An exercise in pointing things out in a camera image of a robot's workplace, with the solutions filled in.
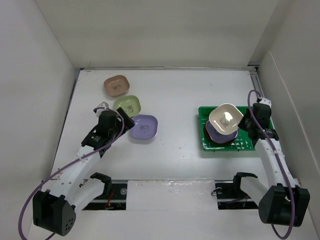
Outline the pink square panda plate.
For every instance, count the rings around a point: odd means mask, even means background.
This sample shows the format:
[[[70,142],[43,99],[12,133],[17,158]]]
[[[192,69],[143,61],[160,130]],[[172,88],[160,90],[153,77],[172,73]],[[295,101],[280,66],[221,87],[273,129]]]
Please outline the pink square panda plate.
[[[130,83],[124,75],[115,75],[106,79],[103,86],[110,97],[117,97],[129,90]]]

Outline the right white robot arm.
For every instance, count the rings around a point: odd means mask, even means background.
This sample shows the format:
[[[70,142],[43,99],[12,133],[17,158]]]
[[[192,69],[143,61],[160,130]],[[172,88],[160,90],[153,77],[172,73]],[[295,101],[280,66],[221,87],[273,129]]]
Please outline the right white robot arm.
[[[302,225],[310,201],[310,193],[299,186],[285,161],[275,129],[270,128],[271,101],[264,98],[246,109],[238,127],[248,133],[258,153],[268,186],[253,173],[238,172],[231,184],[237,197],[247,194],[258,206],[264,224],[299,227]]]

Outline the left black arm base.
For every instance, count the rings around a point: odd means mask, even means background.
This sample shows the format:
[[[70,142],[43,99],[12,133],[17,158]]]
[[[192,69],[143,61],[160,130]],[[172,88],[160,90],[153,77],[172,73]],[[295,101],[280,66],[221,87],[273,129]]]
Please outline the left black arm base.
[[[128,182],[112,182],[109,194],[104,193],[93,199],[84,211],[125,211],[127,205]]]

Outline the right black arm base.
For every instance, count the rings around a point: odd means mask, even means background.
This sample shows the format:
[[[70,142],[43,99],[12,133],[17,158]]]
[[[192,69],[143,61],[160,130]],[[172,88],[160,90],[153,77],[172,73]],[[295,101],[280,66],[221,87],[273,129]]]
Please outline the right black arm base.
[[[257,210],[257,204],[242,190],[235,189],[232,180],[215,180],[211,195],[219,210]]]

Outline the cream square panda plate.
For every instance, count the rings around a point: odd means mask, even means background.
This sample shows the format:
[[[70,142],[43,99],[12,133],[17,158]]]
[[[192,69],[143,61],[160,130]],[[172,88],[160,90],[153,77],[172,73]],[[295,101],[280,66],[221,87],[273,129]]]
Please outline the cream square panda plate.
[[[224,103],[210,112],[208,121],[218,133],[231,135],[239,129],[238,124],[243,116],[236,106]]]

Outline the green square panda plate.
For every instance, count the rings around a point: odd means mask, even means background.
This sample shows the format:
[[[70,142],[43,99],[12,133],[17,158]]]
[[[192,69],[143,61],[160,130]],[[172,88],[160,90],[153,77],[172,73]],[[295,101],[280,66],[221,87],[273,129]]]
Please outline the green square panda plate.
[[[142,109],[140,100],[135,95],[127,95],[115,100],[113,109],[117,110],[118,108],[122,108],[131,118],[139,115]]]

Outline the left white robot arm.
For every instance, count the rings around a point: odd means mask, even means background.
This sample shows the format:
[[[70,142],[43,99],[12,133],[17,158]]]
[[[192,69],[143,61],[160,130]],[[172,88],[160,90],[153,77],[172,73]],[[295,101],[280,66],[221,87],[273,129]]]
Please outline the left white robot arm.
[[[111,110],[97,107],[98,123],[81,142],[75,160],[59,169],[56,181],[32,198],[34,225],[59,236],[67,235],[78,213],[97,197],[112,194],[112,179],[102,173],[91,173],[111,145],[134,127],[134,120],[119,107]]]

